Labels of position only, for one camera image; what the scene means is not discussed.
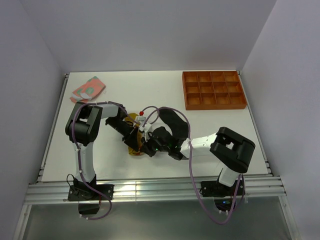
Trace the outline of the yellow sock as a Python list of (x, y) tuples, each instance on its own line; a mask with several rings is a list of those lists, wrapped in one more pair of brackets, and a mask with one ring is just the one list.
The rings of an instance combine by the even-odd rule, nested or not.
[[(128, 125), (130, 125), (130, 126), (139, 127), (140, 125), (134, 123), (134, 121), (133, 121), (133, 120), (136, 119), (136, 117), (138, 116), (138, 114), (132, 112), (132, 113), (129, 113), (128, 115), (129, 115), (129, 116), (125, 117), (125, 119), (124, 119), (125, 122), (126, 122)], [(142, 133), (138, 131), (136, 137), (137, 137), (138, 151), (134, 150), (132, 147), (129, 146), (129, 147), (128, 147), (128, 154), (131, 155), (131, 156), (142, 156), (142, 155), (145, 154), (145, 153), (143, 153), (143, 152), (140, 151), (140, 148), (142, 147), (142, 141), (141, 141), (141, 139), (142, 139)]]

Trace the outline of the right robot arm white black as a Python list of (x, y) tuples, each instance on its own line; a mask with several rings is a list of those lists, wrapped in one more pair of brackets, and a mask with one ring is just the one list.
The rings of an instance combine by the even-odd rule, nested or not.
[(250, 139), (227, 128), (220, 127), (211, 135), (190, 139), (187, 134), (173, 136), (165, 127), (151, 131), (140, 127), (142, 134), (140, 151), (153, 157), (157, 152), (165, 152), (175, 160), (190, 160), (193, 157), (215, 156), (223, 163), (216, 183), (217, 191), (229, 194), (240, 174), (248, 171), (256, 145)]

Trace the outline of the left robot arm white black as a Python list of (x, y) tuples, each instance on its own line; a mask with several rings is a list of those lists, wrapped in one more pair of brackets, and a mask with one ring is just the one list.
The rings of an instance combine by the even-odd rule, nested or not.
[(93, 163), (93, 145), (98, 137), (101, 120), (122, 135), (122, 141), (134, 151), (139, 151), (138, 127), (128, 123), (125, 107), (116, 102), (75, 103), (65, 126), (65, 133), (76, 152), (75, 181), (82, 182), (79, 194), (86, 200), (96, 197), (98, 188)]

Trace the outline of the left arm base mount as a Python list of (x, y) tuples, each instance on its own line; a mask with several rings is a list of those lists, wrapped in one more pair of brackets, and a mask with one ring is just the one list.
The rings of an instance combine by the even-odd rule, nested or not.
[[(113, 184), (97, 184), (96, 177), (91, 182), (83, 183), (72, 174), (67, 175), (66, 182), (69, 186), (67, 201), (78, 202), (78, 213), (81, 218), (100, 220), (111, 212), (115, 187)], [(97, 216), (102, 201), (109, 202), (109, 209), (105, 214)]]

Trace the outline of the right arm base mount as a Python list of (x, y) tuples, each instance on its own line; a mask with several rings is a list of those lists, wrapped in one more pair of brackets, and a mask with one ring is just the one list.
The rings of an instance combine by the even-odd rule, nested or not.
[(237, 182), (238, 181), (236, 180), (231, 187), (228, 187), (219, 183), (217, 180), (202, 181), (200, 183), (201, 188), (199, 193), (204, 198), (218, 198), (218, 200), (214, 200), (215, 207), (218, 211), (227, 213), (231, 210)]

